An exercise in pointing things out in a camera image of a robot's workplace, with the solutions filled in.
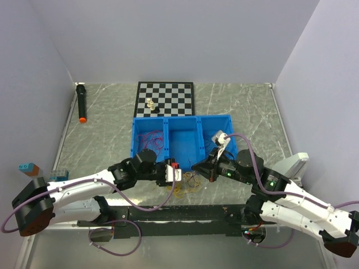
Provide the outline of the blue three-compartment plastic bin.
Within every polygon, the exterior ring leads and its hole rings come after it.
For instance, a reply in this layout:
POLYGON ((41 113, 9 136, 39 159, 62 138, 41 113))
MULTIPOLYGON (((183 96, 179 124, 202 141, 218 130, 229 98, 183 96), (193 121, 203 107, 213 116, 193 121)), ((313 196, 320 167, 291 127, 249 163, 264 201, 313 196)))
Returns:
POLYGON ((234 132, 230 115, 134 118, 130 156, 150 149, 157 161, 174 158, 183 171, 190 171, 216 147, 211 138, 219 130, 234 132))

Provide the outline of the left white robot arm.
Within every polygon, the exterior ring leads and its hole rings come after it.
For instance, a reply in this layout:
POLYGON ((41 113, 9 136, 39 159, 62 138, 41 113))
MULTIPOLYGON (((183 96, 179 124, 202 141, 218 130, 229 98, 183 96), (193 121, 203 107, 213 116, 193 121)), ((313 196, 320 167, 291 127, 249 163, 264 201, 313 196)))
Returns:
POLYGON ((49 183, 43 178, 33 179, 12 201, 16 231, 21 236, 31 236, 49 225, 68 221, 105 225, 113 220, 114 214, 104 195, 123 196, 123 191, 139 180, 174 187, 181 177, 177 168, 174 159, 158 162, 155 152, 145 149, 87 177, 49 183))

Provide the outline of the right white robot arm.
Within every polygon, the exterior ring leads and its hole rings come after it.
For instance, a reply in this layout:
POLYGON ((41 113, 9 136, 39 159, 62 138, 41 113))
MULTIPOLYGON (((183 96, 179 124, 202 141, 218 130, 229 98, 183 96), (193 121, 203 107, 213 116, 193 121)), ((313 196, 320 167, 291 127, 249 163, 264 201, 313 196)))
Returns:
POLYGON ((232 160, 214 148, 192 169, 214 182, 223 176, 251 186, 238 220, 243 225, 272 222, 301 231, 324 247, 350 258, 358 247, 358 212, 343 211, 308 194, 285 175, 266 168, 252 150, 242 150, 232 160))

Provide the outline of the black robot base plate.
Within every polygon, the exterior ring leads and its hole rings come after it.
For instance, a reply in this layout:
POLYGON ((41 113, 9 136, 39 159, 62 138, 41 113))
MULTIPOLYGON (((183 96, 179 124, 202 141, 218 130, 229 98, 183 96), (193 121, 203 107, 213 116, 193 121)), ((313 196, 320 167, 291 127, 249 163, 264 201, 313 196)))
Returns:
POLYGON ((111 206, 109 218, 136 223, 142 236, 225 235, 241 236, 243 228, 269 222, 247 212, 245 205, 173 205, 145 212, 133 206, 111 206))

